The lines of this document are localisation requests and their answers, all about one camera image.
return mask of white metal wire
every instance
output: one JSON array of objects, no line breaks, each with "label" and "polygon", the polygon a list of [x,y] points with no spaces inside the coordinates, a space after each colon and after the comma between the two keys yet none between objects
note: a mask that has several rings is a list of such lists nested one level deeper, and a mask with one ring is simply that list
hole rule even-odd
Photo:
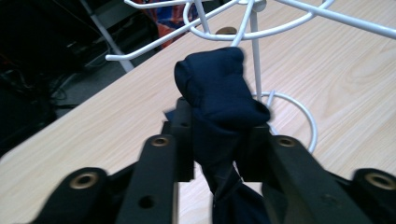
[{"label": "white metal wire", "polygon": [[[269,35],[277,35],[279,33],[288,31],[290,29],[293,29],[307,21],[312,20],[316,16],[320,16],[323,18],[327,18],[329,20],[333,21],[338,21],[346,25],[350,25],[353,27],[360,28],[362,30],[382,35],[385,37],[393,38],[396,39],[396,30],[393,28],[385,27],[379,24],[375,24],[369,21],[364,21],[360,19],[356,19],[347,15],[343,15],[334,11],[330,11],[327,8],[334,2],[334,0],[322,0],[322,4],[319,7],[314,7],[311,5],[308,5],[306,3],[302,3],[299,1],[295,0],[275,0],[279,3],[285,4],[287,6],[291,7],[296,7],[300,10],[304,10],[307,13],[294,20],[290,21],[288,23],[285,23],[283,25],[279,25],[275,28],[267,29],[267,30],[258,30],[258,22],[257,22],[257,11],[254,10],[255,6],[258,4],[265,2],[265,0],[231,0],[230,2],[224,4],[221,7],[216,8],[215,10],[205,14],[204,8],[202,6],[202,1],[203,0],[172,0],[172,1],[165,1],[165,2],[159,2],[159,3],[151,3],[151,4],[137,4],[133,2],[132,0],[124,0],[124,2],[132,7],[140,8],[140,9],[145,9],[145,8],[154,8],[154,7],[170,7],[170,6],[176,6],[176,5],[185,5],[184,10],[183,10],[183,21],[185,23],[184,26],[180,27],[179,29],[175,30],[173,33],[163,36],[159,38],[158,40],[146,45],[145,47],[138,49],[130,54],[126,55],[107,55],[106,59],[109,61],[122,61],[122,60],[131,60],[133,58],[136,58],[143,53],[146,53],[161,44],[165,43],[168,40],[173,39],[174,37],[184,34],[187,31],[192,32],[193,34],[207,40],[211,41],[232,41],[231,46],[238,46],[240,41],[243,40],[251,40],[252,41],[252,47],[253,47],[253,58],[254,58],[254,71],[255,71],[255,79],[256,79],[256,92],[262,92],[262,83],[261,83],[261,68],[260,68],[260,52],[259,52],[259,38],[267,37]],[[197,8],[197,12],[199,15],[199,19],[196,19],[194,21],[189,21],[189,16],[188,13],[190,11],[191,5],[194,3]],[[245,15],[241,21],[239,31],[237,32],[236,35],[213,35],[210,33],[210,27],[209,23],[207,20],[210,18],[220,14],[221,12],[227,10],[230,7],[233,7],[234,5],[247,5],[247,9],[245,11]],[[248,24],[248,21],[250,20],[250,30],[251,33],[246,33],[246,26]],[[199,31],[198,29],[195,28],[195,26],[198,26],[202,24],[204,31]],[[253,93],[253,95],[257,96],[258,101],[262,101],[263,96],[269,96],[267,106],[270,107],[271,103],[274,99],[274,97],[279,97],[284,100],[287,100],[288,102],[296,105],[298,108],[300,108],[306,118],[309,121],[310,127],[311,127],[311,141],[308,147],[308,151],[313,153],[315,150],[315,146],[318,141],[318,129],[317,125],[315,123],[315,120],[311,113],[298,101],[294,100],[293,98],[289,97],[286,94],[271,91],[271,92],[262,92],[261,95],[257,95]],[[277,134],[277,131],[274,127],[271,127],[271,132],[273,134]]]},{"label": "white metal wire", "polygon": [[[303,104],[296,101],[295,99],[288,96],[287,94],[284,94],[281,92],[275,92],[275,91],[264,91],[264,92],[262,92],[261,97],[264,97],[264,96],[268,96],[268,102],[266,104],[268,108],[271,107],[271,103],[272,103],[274,97],[278,97],[278,98],[284,99],[284,100],[296,105],[304,113],[305,117],[308,119],[309,126],[311,127],[311,140],[309,142],[308,151],[310,153],[313,153],[315,150],[315,147],[317,145],[317,141],[318,141],[318,127],[317,127],[317,124],[315,123],[315,119],[312,116],[311,112],[309,112],[309,110]],[[270,125],[270,128],[271,128],[271,132],[273,134],[278,134],[273,126]]]}]

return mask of navy blue fabric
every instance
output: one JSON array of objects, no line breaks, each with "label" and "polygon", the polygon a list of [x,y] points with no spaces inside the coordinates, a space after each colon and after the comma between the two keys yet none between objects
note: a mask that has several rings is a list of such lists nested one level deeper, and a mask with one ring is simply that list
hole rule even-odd
[{"label": "navy blue fabric", "polygon": [[239,48],[194,53],[175,67],[175,81],[192,107],[194,159],[212,191],[213,223],[269,223],[262,196],[233,167],[249,129],[270,119],[244,80]]}]

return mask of screw hole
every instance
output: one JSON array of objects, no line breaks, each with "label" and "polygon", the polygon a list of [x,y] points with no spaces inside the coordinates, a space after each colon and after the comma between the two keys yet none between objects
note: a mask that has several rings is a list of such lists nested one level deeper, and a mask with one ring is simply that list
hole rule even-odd
[{"label": "screw hole", "polygon": [[145,196],[139,200],[139,206],[144,209],[150,209],[155,206],[155,200],[152,196]]},{"label": "screw hole", "polygon": [[227,26],[219,29],[216,35],[236,35],[236,33],[238,33],[238,31],[235,28]]},{"label": "screw hole", "polygon": [[167,138],[164,137],[158,137],[152,140],[151,144],[155,147],[164,147],[168,145],[169,141]]},{"label": "screw hole", "polygon": [[365,179],[378,188],[396,190],[396,183],[385,175],[370,173],[365,176]]},{"label": "screw hole", "polygon": [[282,147],[294,147],[296,145],[294,140],[286,137],[277,139],[277,143],[280,144]]},{"label": "screw hole", "polygon": [[87,172],[76,176],[70,181],[70,188],[72,189],[87,189],[96,184],[98,181],[98,174],[95,172]]}]

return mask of light wood tabletop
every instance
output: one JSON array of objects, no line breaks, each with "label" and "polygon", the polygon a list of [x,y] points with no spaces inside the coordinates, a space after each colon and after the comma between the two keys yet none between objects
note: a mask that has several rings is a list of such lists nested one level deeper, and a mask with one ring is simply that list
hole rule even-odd
[{"label": "light wood tabletop", "polygon": [[[211,30],[238,28],[244,8],[232,7],[209,20]],[[335,1],[330,9],[396,27],[394,0]],[[301,15],[268,1],[259,13],[259,29]],[[33,220],[60,181],[79,168],[101,167],[114,174],[137,161],[144,141],[160,132],[163,111],[180,96],[173,77],[176,62],[229,45],[184,35],[11,150],[0,160],[0,222]],[[251,43],[239,47],[253,90]],[[261,39],[260,50],[263,90],[286,93],[311,111],[318,125],[313,156],[325,169],[345,178],[365,167],[396,175],[396,40],[316,17]],[[275,100],[272,110],[280,133],[309,142],[303,113],[282,100]],[[195,180],[180,184],[179,223],[210,222],[211,195],[198,165],[195,170]]]}]

